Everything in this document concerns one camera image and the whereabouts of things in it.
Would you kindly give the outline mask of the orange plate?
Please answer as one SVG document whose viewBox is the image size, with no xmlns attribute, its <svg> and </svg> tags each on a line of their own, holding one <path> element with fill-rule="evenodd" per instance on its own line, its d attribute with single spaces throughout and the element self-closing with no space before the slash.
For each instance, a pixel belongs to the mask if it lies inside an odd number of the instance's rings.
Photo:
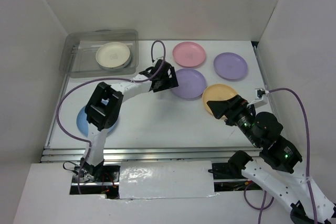
<svg viewBox="0 0 336 224">
<path fill-rule="evenodd" d="M 211 109 L 207 105 L 208 101 L 229 100 L 236 95 L 238 95 L 237 91 L 228 85 L 220 83 L 211 85 L 205 89 L 202 95 L 204 108 L 209 114 L 213 115 Z"/>
</svg>

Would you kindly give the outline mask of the purple plate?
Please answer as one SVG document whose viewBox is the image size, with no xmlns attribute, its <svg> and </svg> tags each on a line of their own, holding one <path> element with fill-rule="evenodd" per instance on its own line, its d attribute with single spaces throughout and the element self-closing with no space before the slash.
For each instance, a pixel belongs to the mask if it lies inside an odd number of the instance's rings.
<svg viewBox="0 0 336 224">
<path fill-rule="evenodd" d="M 182 99 L 196 99 L 207 88 L 205 77 L 197 70 L 183 68 L 176 71 L 178 87 L 172 93 Z"/>
<path fill-rule="evenodd" d="M 217 55 L 213 61 L 213 66 L 220 77 L 230 81 L 241 80 L 248 74 L 246 60 L 232 52 L 224 52 Z"/>
</svg>

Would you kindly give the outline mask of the pink plate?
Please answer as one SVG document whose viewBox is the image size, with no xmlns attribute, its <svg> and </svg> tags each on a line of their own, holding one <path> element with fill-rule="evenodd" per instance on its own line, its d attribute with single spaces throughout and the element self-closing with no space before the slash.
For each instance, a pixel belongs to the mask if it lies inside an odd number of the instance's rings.
<svg viewBox="0 0 336 224">
<path fill-rule="evenodd" d="M 191 41 L 185 41 L 177 44 L 172 51 L 174 61 L 187 68 L 198 67 L 206 60 L 204 48 Z"/>
</svg>

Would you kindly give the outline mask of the white watermelon pattern plate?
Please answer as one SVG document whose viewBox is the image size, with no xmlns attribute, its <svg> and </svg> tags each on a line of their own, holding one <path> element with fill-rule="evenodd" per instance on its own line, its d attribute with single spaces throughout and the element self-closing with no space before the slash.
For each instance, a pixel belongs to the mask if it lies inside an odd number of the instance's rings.
<svg viewBox="0 0 336 224">
<path fill-rule="evenodd" d="M 129 58 L 125 63 L 123 63 L 122 65 L 120 65 L 118 67 L 112 67 L 112 68 L 110 68 L 110 67 L 104 67 L 103 65 L 100 65 L 100 64 L 99 64 L 99 67 L 101 69 L 106 70 L 106 71 L 117 71 L 119 69 L 127 68 L 128 65 L 130 64 L 130 62 L 131 62 L 131 58 Z"/>
</svg>

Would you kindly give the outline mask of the cream plate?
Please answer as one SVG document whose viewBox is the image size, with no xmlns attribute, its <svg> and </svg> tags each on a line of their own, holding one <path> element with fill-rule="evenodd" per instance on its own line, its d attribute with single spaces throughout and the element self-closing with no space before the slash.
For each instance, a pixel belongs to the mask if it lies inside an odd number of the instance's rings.
<svg viewBox="0 0 336 224">
<path fill-rule="evenodd" d="M 131 58 L 129 47 L 122 42 L 109 42 L 96 52 L 96 62 L 104 67 L 118 67 Z"/>
</svg>

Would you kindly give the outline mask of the blue plate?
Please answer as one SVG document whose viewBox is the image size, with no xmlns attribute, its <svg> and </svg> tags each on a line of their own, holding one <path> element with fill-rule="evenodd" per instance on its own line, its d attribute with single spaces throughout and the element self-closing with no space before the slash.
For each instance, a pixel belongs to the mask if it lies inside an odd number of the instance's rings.
<svg viewBox="0 0 336 224">
<path fill-rule="evenodd" d="M 108 100 L 102 100 L 102 103 L 107 105 Z M 118 120 L 115 122 L 114 125 L 112 125 L 109 130 L 108 130 L 108 134 L 107 136 L 109 136 L 110 134 L 112 134 L 112 132 L 114 131 L 114 128 L 118 125 Z M 77 128 L 79 130 L 79 132 L 87 137 L 88 136 L 88 132 L 89 132 L 89 124 L 87 121 L 87 114 L 85 112 L 85 106 L 83 106 L 81 108 L 81 110 L 79 111 L 78 115 L 77 115 L 77 119 L 76 119 L 76 124 L 77 124 Z"/>
</svg>

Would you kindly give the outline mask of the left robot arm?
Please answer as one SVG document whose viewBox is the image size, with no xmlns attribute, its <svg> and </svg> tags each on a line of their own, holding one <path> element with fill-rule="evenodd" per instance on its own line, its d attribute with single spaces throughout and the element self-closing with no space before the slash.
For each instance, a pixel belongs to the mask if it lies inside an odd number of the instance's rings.
<svg viewBox="0 0 336 224">
<path fill-rule="evenodd" d="M 80 161 L 85 176 L 93 182 L 103 177 L 106 138 L 118 120 L 123 102 L 143 93 L 155 93 L 178 86 L 175 68 L 162 59 L 157 60 L 155 66 L 139 72 L 130 81 L 111 85 L 100 82 L 85 107 L 89 144 Z"/>
</svg>

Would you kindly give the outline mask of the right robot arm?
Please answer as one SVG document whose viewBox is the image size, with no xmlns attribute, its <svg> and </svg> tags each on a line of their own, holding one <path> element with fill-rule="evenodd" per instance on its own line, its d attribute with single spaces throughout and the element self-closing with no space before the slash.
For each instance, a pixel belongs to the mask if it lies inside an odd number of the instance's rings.
<svg viewBox="0 0 336 224">
<path fill-rule="evenodd" d="M 253 114 L 250 104 L 239 95 L 225 101 L 208 101 L 216 119 L 238 127 L 261 151 L 259 157 L 281 176 L 281 180 L 263 170 L 251 156 L 237 151 L 228 160 L 229 173 L 245 177 L 259 185 L 290 213 L 293 223 L 330 223 L 335 203 L 330 201 L 308 175 L 302 155 L 295 145 L 281 136 L 283 126 L 269 112 Z"/>
</svg>

